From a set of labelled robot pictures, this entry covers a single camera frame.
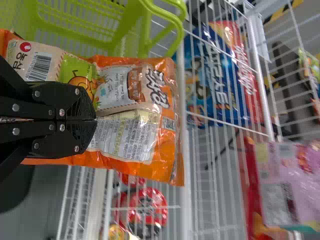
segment red package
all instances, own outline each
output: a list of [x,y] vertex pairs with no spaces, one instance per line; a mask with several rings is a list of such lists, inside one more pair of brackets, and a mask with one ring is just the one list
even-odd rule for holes
[[158,236],[168,221],[168,204],[164,195],[152,187],[131,191],[129,198],[128,195],[121,192],[120,201],[118,195],[113,198],[113,207],[131,208],[114,211],[115,221],[140,239],[151,239],[152,234]]

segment instant noodle package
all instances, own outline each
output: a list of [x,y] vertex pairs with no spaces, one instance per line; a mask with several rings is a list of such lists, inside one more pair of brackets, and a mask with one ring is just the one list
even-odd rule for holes
[[[188,34],[184,38],[186,110],[236,125],[246,120],[263,122],[257,81],[239,27],[232,21],[216,21],[192,33],[198,37]],[[190,114],[187,121],[205,127],[201,116]],[[208,125],[221,124],[209,120]]]
[[26,158],[23,164],[107,168],[184,184],[179,96],[172,59],[83,58],[23,40],[4,29],[0,29],[0,54],[25,81],[84,87],[98,117],[85,153],[61,159]]

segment snack bag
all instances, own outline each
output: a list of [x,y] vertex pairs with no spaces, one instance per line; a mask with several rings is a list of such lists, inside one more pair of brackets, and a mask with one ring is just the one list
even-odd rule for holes
[[[256,79],[247,66],[249,62],[237,25],[217,21],[192,31],[196,36],[200,32],[202,39],[211,45],[191,35],[184,38],[187,110],[199,115],[207,113],[208,117],[227,123],[233,118],[237,125],[250,119],[250,114],[253,122],[263,122]],[[200,116],[189,115],[188,122],[205,127],[205,119]],[[220,125],[211,120],[208,124]]]
[[299,48],[298,50],[298,55],[299,55],[299,67],[302,70],[299,74],[301,79],[306,79],[310,77],[310,81],[305,82],[304,84],[306,85],[307,89],[312,89],[310,86],[310,82],[311,84],[313,84],[313,86],[316,89],[317,92],[317,97],[320,97],[320,88],[319,88],[319,84],[320,84],[320,69],[319,69],[319,60],[311,55],[309,52],[303,52],[302,49]]
[[170,58],[81,58],[3,32],[0,43],[5,59],[25,81],[84,87],[98,116],[94,137],[84,154],[61,159],[27,158],[23,164],[115,169],[183,186],[183,160],[178,149],[179,95],[176,68]]
[[270,228],[320,231],[319,142],[267,142],[246,138],[249,186],[245,189],[248,234],[259,215]]

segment white wire rack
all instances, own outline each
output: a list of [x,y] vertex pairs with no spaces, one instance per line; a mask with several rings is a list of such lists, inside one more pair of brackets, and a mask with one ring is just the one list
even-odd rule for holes
[[[161,7],[166,8],[162,1],[155,2],[159,2]],[[236,44],[244,45],[248,58],[247,62],[238,61],[238,64],[245,65],[254,74],[261,99],[254,97],[253,102],[249,100],[246,104],[246,101],[240,99],[240,94],[235,91],[234,99],[237,109],[240,102],[244,102],[244,109],[248,111],[245,115],[250,116],[245,121],[241,121],[240,117],[234,119],[231,115],[231,121],[227,122],[226,110],[222,111],[222,120],[218,119],[217,112],[214,113],[214,117],[208,117],[206,111],[204,115],[186,111],[184,45],[180,46],[177,51],[177,76],[180,83],[182,109],[185,187],[177,188],[150,180],[147,180],[144,186],[138,187],[158,189],[168,203],[167,225],[160,231],[158,237],[152,236],[152,240],[247,239],[240,176],[240,166],[246,165],[244,137],[249,136],[256,143],[274,140],[275,136],[280,141],[301,140],[301,138],[309,140],[320,132],[320,127],[317,127],[313,121],[318,117],[309,115],[308,109],[311,104],[306,103],[306,100],[312,96],[317,98],[316,90],[314,87],[311,90],[303,88],[302,83],[310,81],[309,79],[296,79],[296,73],[301,71],[297,65],[298,49],[305,49],[312,54],[317,53],[317,48],[320,50],[319,44],[317,45],[320,32],[303,33],[307,28],[320,25],[318,10],[307,13],[303,10],[303,4],[293,9],[289,0],[256,1],[255,6],[239,0],[237,3],[244,4],[246,9],[243,13],[230,2],[187,0],[188,19],[184,23],[184,32],[190,35],[191,42],[196,38],[212,48],[217,48],[211,42],[203,40],[201,32],[194,34],[193,31],[202,23],[208,26],[209,22],[222,21],[229,14],[229,21],[238,23],[237,30],[243,36]],[[317,0],[305,2],[304,4],[309,2],[308,4],[312,5]],[[276,22],[264,26],[264,31],[261,31],[259,28],[262,24],[261,16],[264,18],[265,15],[276,12],[278,8],[286,8],[284,15]],[[151,29],[156,34],[165,25],[165,22],[154,17]],[[163,39],[150,51],[149,57],[163,55],[175,35],[174,32],[171,34],[172,36]],[[266,47],[267,54],[261,52],[263,46]],[[218,50],[224,58],[234,58],[226,53],[226,45],[220,47]],[[191,48],[192,58],[194,58],[195,46]],[[271,77],[274,72],[277,72],[275,79]],[[232,74],[236,81],[234,65]],[[270,85],[269,94],[265,90],[264,77],[267,77]],[[230,76],[227,75],[227,79],[229,80],[227,97],[231,102]],[[273,88],[275,82],[281,83],[280,88]],[[244,91],[242,86],[242,98],[244,98]],[[253,111],[259,110],[258,101],[262,102],[263,119],[254,120]],[[283,113],[289,115],[285,122],[280,120]],[[221,126],[208,126],[206,122],[204,129],[194,126],[187,130],[187,115],[211,120]],[[75,174],[75,182],[72,186],[73,174]],[[248,179],[246,167],[244,167],[244,176]],[[130,189],[121,181],[119,185],[117,182],[118,175],[113,170],[69,167],[57,240],[107,240],[109,224],[119,222],[119,219],[114,219],[114,212],[129,210],[129,208],[114,208],[111,205],[116,193],[128,190],[128,199],[130,198]]]

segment screw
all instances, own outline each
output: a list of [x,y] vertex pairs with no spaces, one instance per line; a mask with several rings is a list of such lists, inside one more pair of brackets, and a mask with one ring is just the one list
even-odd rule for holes
[[14,111],[14,112],[18,112],[18,111],[19,111],[19,109],[20,109],[20,107],[19,107],[19,105],[18,105],[18,104],[14,103],[14,104],[12,105],[12,111]]
[[60,111],[59,111],[59,115],[60,115],[61,117],[63,117],[63,116],[65,115],[65,110],[63,110],[63,109],[61,108]]
[[39,92],[39,91],[35,91],[35,92],[34,92],[34,96],[35,96],[36,98],[40,97],[40,92]]
[[12,130],[12,134],[15,135],[15,136],[18,136],[20,134],[20,129],[15,127],[13,130]]
[[34,145],[33,145],[33,148],[34,149],[39,149],[40,148],[40,144],[38,142],[36,142]]
[[60,131],[63,132],[66,129],[66,126],[64,124],[60,125]]

